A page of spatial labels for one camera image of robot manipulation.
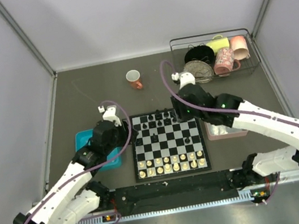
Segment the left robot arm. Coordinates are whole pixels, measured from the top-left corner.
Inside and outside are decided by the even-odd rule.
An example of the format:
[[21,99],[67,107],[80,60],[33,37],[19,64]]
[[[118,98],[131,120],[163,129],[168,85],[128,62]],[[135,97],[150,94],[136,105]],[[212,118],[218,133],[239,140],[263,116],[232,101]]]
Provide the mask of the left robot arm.
[[138,132],[131,123],[130,117],[122,121],[117,116],[99,121],[46,196],[27,213],[18,213],[12,224],[77,224],[94,210],[108,208],[107,188],[92,179],[112,162],[113,150],[119,149],[116,159],[135,142]]

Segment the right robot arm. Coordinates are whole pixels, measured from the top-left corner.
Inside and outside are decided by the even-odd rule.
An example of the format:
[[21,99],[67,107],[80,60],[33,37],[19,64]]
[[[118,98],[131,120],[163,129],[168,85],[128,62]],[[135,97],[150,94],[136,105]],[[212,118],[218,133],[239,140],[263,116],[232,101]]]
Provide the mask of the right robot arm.
[[179,121],[200,119],[213,125],[248,130],[284,142],[286,148],[252,153],[242,164],[234,185],[257,184],[275,172],[299,170],[299,119],[271,112],[231,94],[212,96],[197,84],[187,84],[172,94]]

